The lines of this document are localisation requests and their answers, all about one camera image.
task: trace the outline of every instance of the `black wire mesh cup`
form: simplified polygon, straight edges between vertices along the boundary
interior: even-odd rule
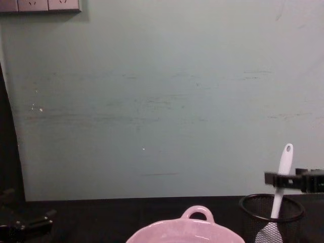
[[[246,243],[254,243],[258,232],[267,226],[270,232],[277,227],[283,243],[299,242],[300,221],[305,215],[304,207],[298,202],[283,197],[278,219],[271,218],[274,195],[253,194],[242,198],[239,206],[244,212],[243,239]],[[266,239],[258,239],[258,243],[268,243]]]

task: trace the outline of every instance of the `wall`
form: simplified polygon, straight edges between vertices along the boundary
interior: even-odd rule
[[[324,156],[322,1],[96,0],[1,18],[27,200],[272,192]]]

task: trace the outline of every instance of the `bowl handle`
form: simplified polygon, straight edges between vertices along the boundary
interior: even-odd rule
[[[204,206],[192,206],[188,208],[181,216],[182,219],[189,219],[194,213],[201,213],[206,216],[207,222],[214,223],[214,217],[211,211]]]

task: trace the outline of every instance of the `pink bowl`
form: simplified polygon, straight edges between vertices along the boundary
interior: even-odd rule
[[[204,214],[207,220],[190,219],[194,213]],[[126,243],[244,243],[244,240],[216,224],[209,209],[193,206],[180,219],[160,221],[140,229]]]

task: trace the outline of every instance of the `electrical socket panel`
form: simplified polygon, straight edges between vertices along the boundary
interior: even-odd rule
[[[50,11],[76,11],[80,12],[79,0],[48,0]]]
[[[18,0],[18,9],[20,12],[48,11],[49,4],[48,0]]]
[[[0,13],[18,12],[17,0],[0,0]]]

